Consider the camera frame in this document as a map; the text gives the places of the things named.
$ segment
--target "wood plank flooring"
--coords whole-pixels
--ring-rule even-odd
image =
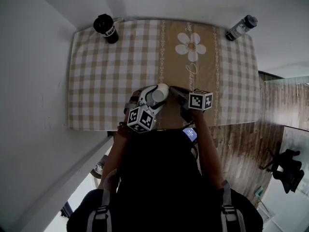
[[[219,150],[224,174],[231,187],[246,196],[255,206],[254,193],[262,186],[266,190],[271,174],[260,170],[275,153],[281,142],[284,125],[309,130],[309,86],[265,83],[275,79],[259,74],[261,117],[257,122],[212,127],[211,133]]]

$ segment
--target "white flower print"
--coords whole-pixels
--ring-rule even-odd
[[[198,53],[206,53],[206,47],[202,44],[198,44],[201,41],[201,38],[197,33],[192,33],[190,39],[185,33],[179,33],[177,38],[183,44],[177,45],[175,51],[180,55],[188,53],[188,59],[191,62],[198,61]]]

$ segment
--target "flower center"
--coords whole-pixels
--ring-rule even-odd
[[[196,48],[195,43],[193,42],[190,42],[187,47],[189,48],[190,51],[195,51]]]

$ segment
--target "black cup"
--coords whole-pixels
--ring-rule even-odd
[[[119,36],[114,26],[114,21],[108,14],[101,14],[93,23],[94,29],[103,34],[108,43],[114,44],[118,41]]]

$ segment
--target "black chair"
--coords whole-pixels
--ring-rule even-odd
[[[270,150],[266,151],[271,154],[273,159],[265,167],[260,166],[260,169],[264,170],[272,164],[271,169],[267,169],[267,171],[273,172],[273,177],[282,182],[285,193],[289,193],[290,190],[295,192],[304,177],[304,171],[300,170],[302,163],[293,160],[293,156],[298,156],[300,152],[287,149],[282,154],[274,155]],[[277,170],[279,166],[283,168],[283,172]]]

